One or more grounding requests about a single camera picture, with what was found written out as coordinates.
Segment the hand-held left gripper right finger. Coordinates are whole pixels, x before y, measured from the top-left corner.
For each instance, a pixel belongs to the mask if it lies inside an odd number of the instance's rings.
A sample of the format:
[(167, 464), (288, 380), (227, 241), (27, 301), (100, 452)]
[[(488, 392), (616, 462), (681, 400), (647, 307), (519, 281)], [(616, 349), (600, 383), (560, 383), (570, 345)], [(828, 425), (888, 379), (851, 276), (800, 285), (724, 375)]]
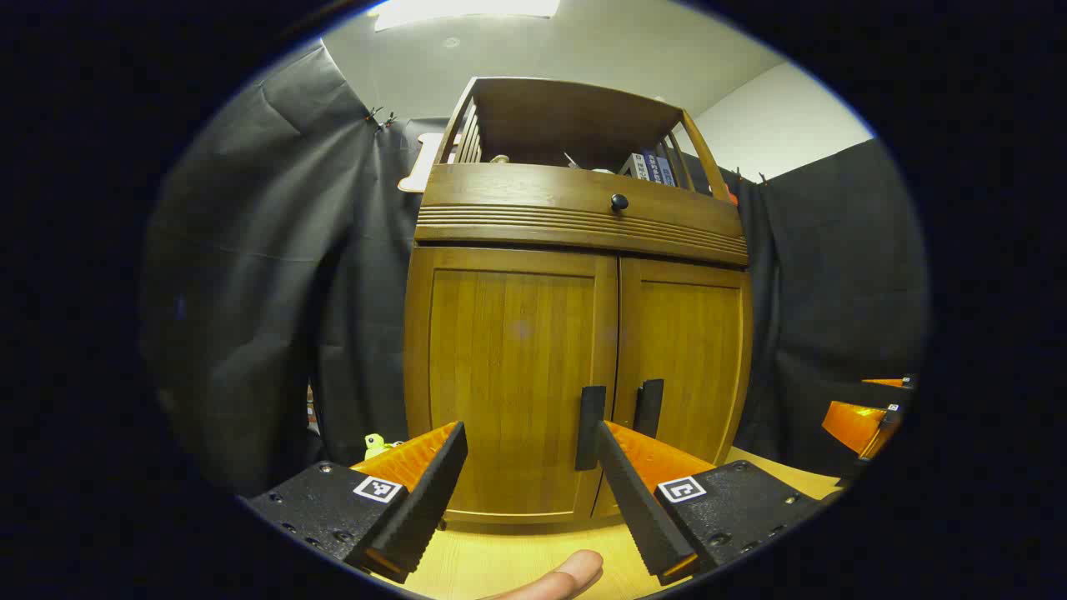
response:
[(644, 568), (668, 585), (739, 560), (823, 512), (758, 464), (713, 465), (614, 422), (598, 422), (599, 465)]

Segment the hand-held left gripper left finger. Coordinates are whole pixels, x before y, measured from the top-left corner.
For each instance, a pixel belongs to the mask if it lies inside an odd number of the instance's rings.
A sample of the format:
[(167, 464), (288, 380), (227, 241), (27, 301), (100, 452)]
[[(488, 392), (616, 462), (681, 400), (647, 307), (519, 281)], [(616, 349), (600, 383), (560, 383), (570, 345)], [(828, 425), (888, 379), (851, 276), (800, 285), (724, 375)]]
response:
[(453, 495), (468, 437), (449, 422), (354, 465), (319, 461), (244, 504), (297, 543), (404, 583)]

